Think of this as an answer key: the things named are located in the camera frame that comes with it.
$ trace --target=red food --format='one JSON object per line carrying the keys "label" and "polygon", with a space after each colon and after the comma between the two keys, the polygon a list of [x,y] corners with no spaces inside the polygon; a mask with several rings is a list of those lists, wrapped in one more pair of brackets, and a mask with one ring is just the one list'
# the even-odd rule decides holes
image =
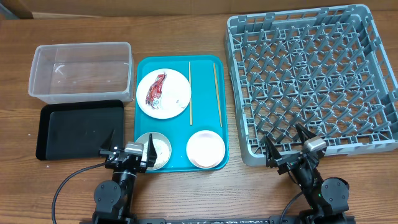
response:
{"label": "red food", "polygon": [[160,99],[162,97],[163,82],[166,79],[166,73],[157,75],[154,84],[149,87],[145,103],[153,109],[159,109]]}

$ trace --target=plastic dish rack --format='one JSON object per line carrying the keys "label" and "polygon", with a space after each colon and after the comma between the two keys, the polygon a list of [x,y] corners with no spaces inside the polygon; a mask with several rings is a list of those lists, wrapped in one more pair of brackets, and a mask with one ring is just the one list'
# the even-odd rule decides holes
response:
{"label": "plastic dish rack", "polygon": [[398,84],[365,5],[233,16],[226,55],[247,165],[266,163],[265,136],[301,150],[296,123],[327,155],[398,147]]}

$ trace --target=wooden chopstick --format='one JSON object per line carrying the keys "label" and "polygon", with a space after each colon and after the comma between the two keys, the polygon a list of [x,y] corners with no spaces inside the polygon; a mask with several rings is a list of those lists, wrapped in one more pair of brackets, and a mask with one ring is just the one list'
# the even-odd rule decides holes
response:
{"label": "wooden chopstick", "polygon": [[218,81],[217,81],[217,70],[216,63],[213,63],[214,70],[214,78],[216,80],[216,94],[217,94],[217,103],[218,103],[218,116],[220,117],[220,126],[223,127],[223,122],[221,120],[221,108],[220,108],[220,96],[218,95]]}
{"label": "wooden chopstick", "polygon": [[189,117],[192,125],[192,84],[191,84],[191,62],[189,62],[189,85],[191,86],[191,99],[189,101]]}

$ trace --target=cardboard box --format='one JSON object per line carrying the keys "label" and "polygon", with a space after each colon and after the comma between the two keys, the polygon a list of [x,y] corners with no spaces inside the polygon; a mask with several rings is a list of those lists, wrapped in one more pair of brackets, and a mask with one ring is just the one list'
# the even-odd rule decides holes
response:
{"label": "cardboard box", "polygon": [[398,10],[391,0],[8,0],[36,14],[78,16],[159,16],[272,12],[344,4],[371,10]]}
{"label": "cardboard box", "polygon": [[0,3],[20,19],[33,19],[31,11],[20,0],[0,0]]}

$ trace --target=white saucer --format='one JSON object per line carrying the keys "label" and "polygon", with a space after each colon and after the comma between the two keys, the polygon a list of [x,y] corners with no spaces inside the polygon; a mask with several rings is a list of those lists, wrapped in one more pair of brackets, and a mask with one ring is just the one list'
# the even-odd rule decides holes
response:
{"label": "white saucer", "polygon": [[[158,170],[162,168],[166,163],[169,161],[170,156],[172,155],[172,145],[170,141],[167,139],[166,136],[163,134],[157,133],[157,132],[150,132],[150,133],[145,133],[142,136],[140,136],[137,139],[137,143],[142,143],[144,144],[144,153],[147,153],[145,150],[145,146],[148,145],[148,140],[149,140],[149,134],[152,134],[152,141],[154,142],[156,154],[157,154],[157,159],[155,162],[154,167],[148,167],[147,170]],[[157,145],[157,141],[162,141],[167,147],[164,148],[159,148]]]}
{"label": "white saucer", "polygon": [[198,131],[188,140],[187,156],[199,168],[213,168],[224,159],[224,141],[213,131]]}
{"label": "white saucer", "polygon": [[[162,86],[162,98],[159,109],[146,104],[146,96],[150,86],[160,74],[166,74]],[[191,99],[189,81],[180,72],[162,68],[148,73],[138,84],[136,99],[141,110],[157,119],[168,119],[179,115],[188,106]]]}

